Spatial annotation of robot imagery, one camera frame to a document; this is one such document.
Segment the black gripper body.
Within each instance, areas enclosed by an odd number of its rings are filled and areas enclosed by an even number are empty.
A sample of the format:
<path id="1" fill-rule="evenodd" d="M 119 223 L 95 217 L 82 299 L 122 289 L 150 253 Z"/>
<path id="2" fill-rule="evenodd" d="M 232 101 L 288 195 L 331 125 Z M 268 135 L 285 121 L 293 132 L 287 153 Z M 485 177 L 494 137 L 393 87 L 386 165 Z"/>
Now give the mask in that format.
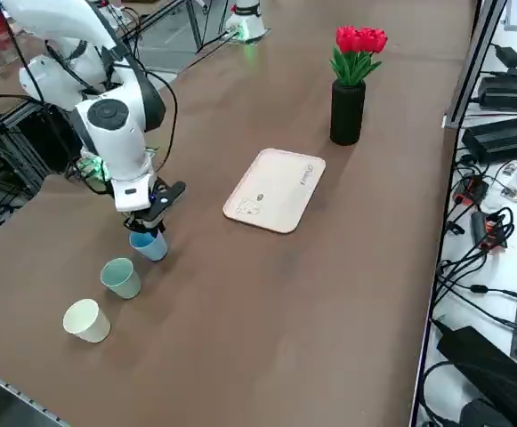
<path id="1" fill-rule="evenodd" d="M 186 190 L 183 181 L 168 184 L 156 181 L 149 195 L 150 207 L 130 213 L 124 220 L 124 225 L 158 225 L 163 221 L 165 210 Z"/>

